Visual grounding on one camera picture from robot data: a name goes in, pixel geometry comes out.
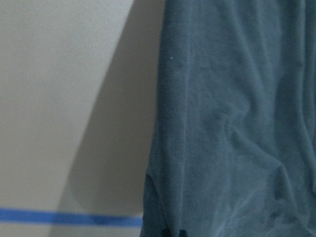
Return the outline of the black printed t-shirt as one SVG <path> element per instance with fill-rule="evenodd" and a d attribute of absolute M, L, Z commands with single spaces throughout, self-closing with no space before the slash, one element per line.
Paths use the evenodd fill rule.
<path fill-rule="evenodd" d="M 166 1 L 143 207 L 143 237 L 315 236 L 315 1 Z"/>

